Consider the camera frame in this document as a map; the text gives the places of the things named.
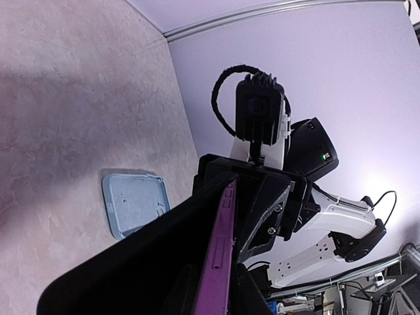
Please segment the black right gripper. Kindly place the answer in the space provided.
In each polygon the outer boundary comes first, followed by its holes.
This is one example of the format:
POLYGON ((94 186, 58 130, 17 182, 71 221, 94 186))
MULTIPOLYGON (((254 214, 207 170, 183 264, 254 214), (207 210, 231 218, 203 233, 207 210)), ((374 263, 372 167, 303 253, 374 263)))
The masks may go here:
POLYGON ((244 263, 270 251, 276 236, 290 240, 311 199, 312 182, 288 171, 206 154, 199 159, 192 192, 224 172, 238 175, 236 261, 244 263))

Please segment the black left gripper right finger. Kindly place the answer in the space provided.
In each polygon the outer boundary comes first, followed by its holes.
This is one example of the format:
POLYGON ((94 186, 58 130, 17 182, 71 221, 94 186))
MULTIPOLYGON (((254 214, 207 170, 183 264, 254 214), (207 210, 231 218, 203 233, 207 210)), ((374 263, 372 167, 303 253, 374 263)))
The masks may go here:
POLYGON ((229 314, 269 314, 269 307, 243 264, 231 268, 229 314))

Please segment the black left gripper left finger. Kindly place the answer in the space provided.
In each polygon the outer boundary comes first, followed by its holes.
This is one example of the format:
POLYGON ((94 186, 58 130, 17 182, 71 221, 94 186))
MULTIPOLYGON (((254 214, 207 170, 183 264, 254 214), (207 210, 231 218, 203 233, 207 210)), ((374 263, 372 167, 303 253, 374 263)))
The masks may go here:
POLYGON ((202 267, 198 264, 187 264, 181 269, 162 304, 160 314, 193 314, 201 271, 202 267))

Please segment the black phone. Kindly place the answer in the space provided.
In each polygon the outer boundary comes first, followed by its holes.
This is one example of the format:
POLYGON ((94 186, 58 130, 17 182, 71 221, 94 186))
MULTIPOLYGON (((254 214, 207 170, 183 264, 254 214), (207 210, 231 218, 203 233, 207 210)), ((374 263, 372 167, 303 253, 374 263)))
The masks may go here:
POLYGON ((193 314, 226 314, 228 312, 238 176, 227 172, 223 175, 227 183, 220 195, 192 308, 193 314))

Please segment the black phone case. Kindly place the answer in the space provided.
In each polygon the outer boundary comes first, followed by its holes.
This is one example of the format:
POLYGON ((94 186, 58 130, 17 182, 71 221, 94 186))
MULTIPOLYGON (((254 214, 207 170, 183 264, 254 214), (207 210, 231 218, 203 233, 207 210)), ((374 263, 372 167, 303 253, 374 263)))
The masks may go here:
POLYGON ((134 234, 53 281, 37 314, 160 314, 181 269, 203 268, 227 180, 201 190, 134 234))

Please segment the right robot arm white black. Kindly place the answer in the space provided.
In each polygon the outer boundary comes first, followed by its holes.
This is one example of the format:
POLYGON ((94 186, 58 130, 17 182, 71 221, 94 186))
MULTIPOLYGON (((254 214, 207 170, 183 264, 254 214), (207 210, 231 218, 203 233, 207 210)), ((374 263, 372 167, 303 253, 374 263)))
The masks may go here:
POLYGON ((301 230, 326 232, 308 249, 267 264, 268 282, 285 287, 332 261, 352 263, 364 258, 387 232, 373 214, 369 198, 351 201, 316 184, 338 163, 322 124, 316 118, 306 119, 292 125, 283 169, 207 154, 199 159, 194 189, 203 188, 220 173, 237 174, 236 258, 240 263, 269 252, 278 237, 287 241, 301 230))

